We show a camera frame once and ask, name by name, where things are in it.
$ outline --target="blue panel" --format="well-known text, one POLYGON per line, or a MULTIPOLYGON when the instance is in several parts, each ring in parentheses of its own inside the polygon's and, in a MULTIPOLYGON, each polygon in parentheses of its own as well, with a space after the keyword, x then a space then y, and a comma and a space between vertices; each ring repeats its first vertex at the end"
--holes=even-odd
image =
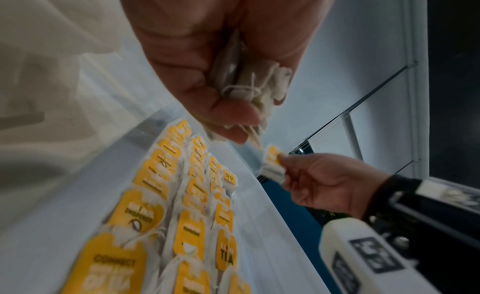
POLYGON ((341 294, 327 267, 320 258, 319 243, 322 227, 312 215, 310 215, 306 208, 293 203, 290 194, 277 183, 267 181, 262 183, 262 187, 330 292, 332 294, 341 294))

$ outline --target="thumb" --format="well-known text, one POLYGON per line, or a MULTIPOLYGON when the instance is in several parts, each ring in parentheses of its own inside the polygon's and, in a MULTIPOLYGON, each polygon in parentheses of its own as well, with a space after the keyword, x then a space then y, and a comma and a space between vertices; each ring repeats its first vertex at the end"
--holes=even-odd
POLYGON ((288 169, 308 170, 308 168, 319 158, 318 154, 308 155, 278 155, 280 164, 288 169))

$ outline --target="teal surface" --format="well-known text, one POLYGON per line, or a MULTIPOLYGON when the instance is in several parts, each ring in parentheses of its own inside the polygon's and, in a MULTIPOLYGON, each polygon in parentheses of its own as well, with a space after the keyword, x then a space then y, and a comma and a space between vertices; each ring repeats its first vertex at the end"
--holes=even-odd
POLYGON ((305 207, 293 203, 290 193, 282 189, 277 183, 267 181, 262 183, 262 187, 330 292, 332 294, 341 294, 320 258, 319 243, 322 236, 320 224, 310 215, 305 207))

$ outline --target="black sleeve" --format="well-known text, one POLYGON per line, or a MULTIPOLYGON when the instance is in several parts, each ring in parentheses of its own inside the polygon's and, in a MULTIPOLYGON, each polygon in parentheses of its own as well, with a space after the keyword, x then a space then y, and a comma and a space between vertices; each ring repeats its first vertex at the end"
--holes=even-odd
POLYGON ((419 179, 410 179, 400 175, 392 175, 382 183, 373 194, 362 220, 369 221, 369 217, 381 212, 387 206, 390 197, 398 191, 415 192, 422 183, 419 179))

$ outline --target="hand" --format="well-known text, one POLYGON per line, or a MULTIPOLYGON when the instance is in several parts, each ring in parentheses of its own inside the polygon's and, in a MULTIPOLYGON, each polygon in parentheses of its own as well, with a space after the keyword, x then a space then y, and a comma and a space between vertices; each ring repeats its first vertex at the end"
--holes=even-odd
POLYGON ((260 119, 248 102, 222 98, 219 91, 206 86, 217 52, 238 29, 254 53, 295 71, 333 2, 121 0, 146 58, 165 87, 204 126, 239 144, 248 137, 236 125, 255 126, 260 119))
POLYGON ((333 154, 279 155, 286 168, 282 187, 300 206, 347 213, 360 219, 378 187, 390 176, 360 160, 333 154))

